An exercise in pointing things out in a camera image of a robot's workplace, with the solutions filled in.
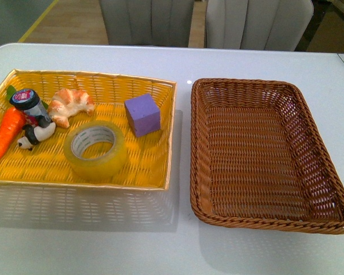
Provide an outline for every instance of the purple foam block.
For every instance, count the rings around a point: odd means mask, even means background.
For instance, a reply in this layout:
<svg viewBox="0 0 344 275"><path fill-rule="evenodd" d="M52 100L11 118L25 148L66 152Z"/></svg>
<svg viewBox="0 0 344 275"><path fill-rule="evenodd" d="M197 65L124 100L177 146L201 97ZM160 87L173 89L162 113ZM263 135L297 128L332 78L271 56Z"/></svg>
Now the purple foam block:
<svg viewBox="0 0 344 275"><path fill-rule="evenodd" d="M125 101L128 123L136 137L160 129L160 110L150 94Z"/></svg>

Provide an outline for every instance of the panda figurine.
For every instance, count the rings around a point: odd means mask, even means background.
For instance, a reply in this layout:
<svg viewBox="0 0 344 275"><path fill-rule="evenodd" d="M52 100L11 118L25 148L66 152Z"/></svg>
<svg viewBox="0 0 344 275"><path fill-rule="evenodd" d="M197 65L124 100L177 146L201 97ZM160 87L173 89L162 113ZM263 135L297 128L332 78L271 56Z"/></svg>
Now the panda figurine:
<svg viewBox="0 0 344 275"><path fill-rule="evenodd" d="M55 132L55 122L47 121L44 116L38 116L36 119L38 126L34 128L30 124L23 126L24 137L18 139L19 148L31 151L34 145L48 139Z"/></svg>

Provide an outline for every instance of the yellow floor line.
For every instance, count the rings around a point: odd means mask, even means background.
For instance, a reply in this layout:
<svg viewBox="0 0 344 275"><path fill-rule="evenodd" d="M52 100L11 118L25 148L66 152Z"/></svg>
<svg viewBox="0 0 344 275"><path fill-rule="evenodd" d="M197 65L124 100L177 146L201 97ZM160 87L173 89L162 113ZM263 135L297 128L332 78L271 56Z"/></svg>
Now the yellow floor line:
<svg viewBox="0 0 344 275"><path fill-rule="evenodd" d="M24 42L25 39L28 38L28 36L33 32L33 30L39 25L39 23L41 23L41 21L45 18L45 16L47 15L47 13L49 13L51 11L51 9L54 7L54 5L56 5L56 3L59 0L54 0L49 6L48 8L41 14L40 17L38 17L38 19L35 21L35 23L33 23L33 25L31 25L31 27L25 32L25 34L18 40L18 42Z"/></svg>

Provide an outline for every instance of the yellow basket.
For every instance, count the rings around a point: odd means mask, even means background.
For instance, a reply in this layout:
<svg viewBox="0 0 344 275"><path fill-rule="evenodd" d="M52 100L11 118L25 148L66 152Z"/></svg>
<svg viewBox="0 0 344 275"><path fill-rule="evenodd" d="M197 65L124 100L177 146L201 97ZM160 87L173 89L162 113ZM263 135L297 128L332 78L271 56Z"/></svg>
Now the yellow basket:
<svg viewBox="0 0 344 275"><path fill-rule="evenodd" d="M136 190L167 190L171 172L172 131L175 111L176 83L146 77L92 72L13 70L0 85L0 123L11 106L6 100L9 85L16 90L31 88L50 103L61 88L82 89L93 98L93 116L79 113L69 119L70 128L57 127L48 140L32 151L12 143L0 160L0 184L26 186L126 188ZM161 130L136 138L129 127L124 101L149 93L161 114ZM115 123L125 136L129 159L112 178L91 182L78 177L63 154L67 134L83 123L107 120Z"/></svg>

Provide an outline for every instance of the gray chair back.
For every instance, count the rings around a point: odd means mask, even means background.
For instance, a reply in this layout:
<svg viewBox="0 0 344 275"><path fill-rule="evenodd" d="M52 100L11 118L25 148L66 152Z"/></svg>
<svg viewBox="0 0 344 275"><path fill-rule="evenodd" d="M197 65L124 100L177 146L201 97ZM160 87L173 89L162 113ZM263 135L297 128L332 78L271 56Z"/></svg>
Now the gray chair back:
<svg viewBox="0 0 344 275"><path fill-rule="evenodd" d="M99 0L110 45L188 47L193 0Z"/></svg>
<svg viewBox="0 0 344 275"><path fill-rule="evenodd" d="M293 51L313 12L311 0L208 0L205 47Z"/></svg>

